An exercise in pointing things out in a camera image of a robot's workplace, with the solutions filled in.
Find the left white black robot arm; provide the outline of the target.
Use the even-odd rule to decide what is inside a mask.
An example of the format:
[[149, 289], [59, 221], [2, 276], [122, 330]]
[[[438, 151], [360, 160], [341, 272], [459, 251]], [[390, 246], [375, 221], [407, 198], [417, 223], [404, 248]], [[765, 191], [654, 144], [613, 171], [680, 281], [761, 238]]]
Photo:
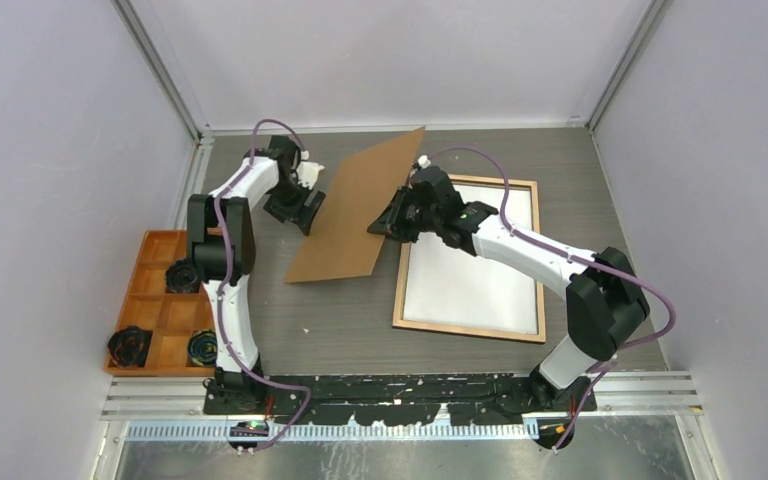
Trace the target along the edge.
[[325, 199], [315, 186], [324, 168], [289, 136], [273, 136], [246, 153], [239, 168], [187, 203], [187, 258], [208, 296], [217, 339], [211, 400], [258, 412], [267, 398], [260, 352], [251, 328], [248, 285], [256, 261], [252, 210], [262, 205], [280, 223], [309, 235]]

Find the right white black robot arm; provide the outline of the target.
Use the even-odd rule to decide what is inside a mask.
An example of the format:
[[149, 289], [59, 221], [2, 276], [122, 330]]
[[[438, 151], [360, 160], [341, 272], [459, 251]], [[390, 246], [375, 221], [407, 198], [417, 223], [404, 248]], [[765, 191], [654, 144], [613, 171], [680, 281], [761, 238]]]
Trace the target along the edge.
[[519, 229], [506, 215], [509, 193], [505, 183], [496, 204], [465, 201], [446, 172], [420, 168], [367, 231], [402, 244], [432, 232], [450, 248], [516, 270], [559, 295], [568, 333], [526, 386], [533, 404], [556, 410], [585, 372], [612, 359], [649, 317], [646, 285], [618, 249], [595, 253]]

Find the brown backing board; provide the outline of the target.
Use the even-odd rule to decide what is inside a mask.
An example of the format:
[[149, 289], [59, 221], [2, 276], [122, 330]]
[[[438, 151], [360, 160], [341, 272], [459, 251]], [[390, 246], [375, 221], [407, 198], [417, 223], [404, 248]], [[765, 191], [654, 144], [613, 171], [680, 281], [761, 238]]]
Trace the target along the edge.
[[405, 183], [425, 135], [423, 127], [341, 161], [284, 278], [287, 284], [373, 273], [384, 238], [367, 232]]

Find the orange compartment tray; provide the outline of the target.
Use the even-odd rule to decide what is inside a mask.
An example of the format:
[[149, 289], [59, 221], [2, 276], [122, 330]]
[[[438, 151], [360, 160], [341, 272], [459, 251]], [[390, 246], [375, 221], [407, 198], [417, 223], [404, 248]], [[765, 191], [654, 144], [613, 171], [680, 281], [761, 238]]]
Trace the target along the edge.
[[166, 270], [185, 256], [185, 231], [148, 230], [145, 233], [115, 330], [136, 326], [149, 332], [147, 358], [136, 366], [122, 367], [107, 357], [104, 364], [107, 373], [131, 377], [213, 375], [212, 366], [198, 366], [188, 355], [190, 338], [213, 327], [206, 293], [169, 293], [166, 288]]

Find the black orange coiled bundle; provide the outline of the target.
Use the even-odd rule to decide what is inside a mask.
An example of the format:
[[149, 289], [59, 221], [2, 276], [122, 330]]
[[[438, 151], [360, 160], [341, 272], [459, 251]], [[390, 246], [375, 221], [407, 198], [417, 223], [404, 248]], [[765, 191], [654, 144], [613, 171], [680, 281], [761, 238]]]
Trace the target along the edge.
[[107, 342], [112, 364], [119, 368], [142, 368], [148, 358], [153, 332], [130, 325], [114, 332]]

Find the black yellow-green coiled bundle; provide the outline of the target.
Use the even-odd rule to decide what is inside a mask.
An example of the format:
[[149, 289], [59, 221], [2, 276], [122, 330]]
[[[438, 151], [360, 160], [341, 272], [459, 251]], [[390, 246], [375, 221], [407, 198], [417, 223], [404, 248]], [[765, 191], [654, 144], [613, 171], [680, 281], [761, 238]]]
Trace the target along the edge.
[[215, 367], [218, 356], [218, 343], [212, 329], [198, 330], [188, 340], [188, 361], [197, 367]]

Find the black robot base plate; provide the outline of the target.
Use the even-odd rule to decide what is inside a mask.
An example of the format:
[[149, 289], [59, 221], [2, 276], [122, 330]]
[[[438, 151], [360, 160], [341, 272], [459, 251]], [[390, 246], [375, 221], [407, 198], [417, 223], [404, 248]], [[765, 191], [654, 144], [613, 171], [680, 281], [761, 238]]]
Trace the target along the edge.
[[563, 393], [510, 373], [290, 375], [274, 385], [247, 380], [237, 389], [203, 381], [207, 415], [260, 415], [284, 424], [388, 427], [429, 425], [445, 414], [455, 426], [512, 425], [531, 413], [570, 417], [591, 412], [591, 381], [580, 377]]

